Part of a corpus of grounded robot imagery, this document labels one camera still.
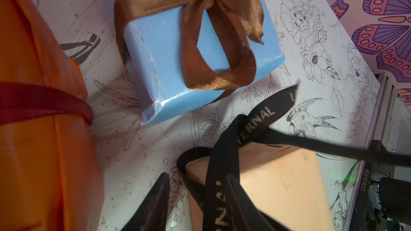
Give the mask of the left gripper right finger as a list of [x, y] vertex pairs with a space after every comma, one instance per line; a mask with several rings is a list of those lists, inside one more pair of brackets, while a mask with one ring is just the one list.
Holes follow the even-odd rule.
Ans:
[[288, 228], [259, 211], [239, 180], [229, 174], [225, 178], [226, 204], [230, 231], [287, 231]]

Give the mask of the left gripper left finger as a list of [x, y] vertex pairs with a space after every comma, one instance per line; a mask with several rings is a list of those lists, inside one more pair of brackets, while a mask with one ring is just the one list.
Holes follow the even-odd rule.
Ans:
[[167, 226], [170, 183], [163, 172], [122, 231], [164, 231]]

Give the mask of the black printed ribbon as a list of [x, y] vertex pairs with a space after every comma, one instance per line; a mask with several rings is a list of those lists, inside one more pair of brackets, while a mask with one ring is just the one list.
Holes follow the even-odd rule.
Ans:
[[[273, 94], [257, 105], [249, 115], [238, 115], [213, 148], [192, 148], [178, 158], [177, 168], [186, 187], [202, 210], [204, 231], [230, 231], [225, 178], [233, 174], [240, 181], [239, 149], [252, 142], [266, 145], [291, 145], [314, 152], [365, 161], [379, 161], [383, 158], [372, 153], [370, 149], [336, 145], [287, 135], [271, 129], [270, 125], [294, 106], [297, 91], [298, 85], [295, 84]], [[209, 157], [204, 185], [189, 178], [186, 172], [189, 163], [203, 157]]]

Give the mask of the light blue gift box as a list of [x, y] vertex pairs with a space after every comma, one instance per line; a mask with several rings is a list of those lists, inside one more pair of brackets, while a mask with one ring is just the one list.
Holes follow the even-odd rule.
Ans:
[[285, 62], [264, 0], [103, 0], [141, 107], [157, 124], [219, 101]]

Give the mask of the brown ribbon bow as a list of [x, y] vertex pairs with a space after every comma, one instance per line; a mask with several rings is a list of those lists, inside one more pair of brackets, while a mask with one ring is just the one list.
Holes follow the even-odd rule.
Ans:
[[[256, 58], [250, 42], [262, 43], [264, 11], [260, 0], [115, 0], [114, 21], [118, 49], [124, 55], [124, 29], [136, 19], [177, 7], [181, 22], [183, 78], [193, 90], [221, 90], [228, 97], [255, 79]], [[197, 43], [203, 14], [207, 13], [230, 69], [214, 72]]]

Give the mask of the peach gift box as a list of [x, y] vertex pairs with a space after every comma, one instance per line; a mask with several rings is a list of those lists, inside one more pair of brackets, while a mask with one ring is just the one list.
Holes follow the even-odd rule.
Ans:
[[[205, 184], [209, 157], [189, 163], [189, 178]], [[250, 143], [239, 149], [240, 185], [256, 208], [290, 231], [334, 229], [320, 166], [314, 152], [286, 145]], [[191, 195], [193, 228], [203, 213]]]

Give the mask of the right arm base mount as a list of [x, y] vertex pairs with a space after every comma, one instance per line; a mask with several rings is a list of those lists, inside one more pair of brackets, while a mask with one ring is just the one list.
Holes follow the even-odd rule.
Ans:
[[394, 172], [409, 169], [411, 157], [388, 152], [379, 140], [369, 149], [383, 158], [365, 164], [348, 230], [400, 231], [401, 224], [411, 225], [411, 183], [394, 178]]

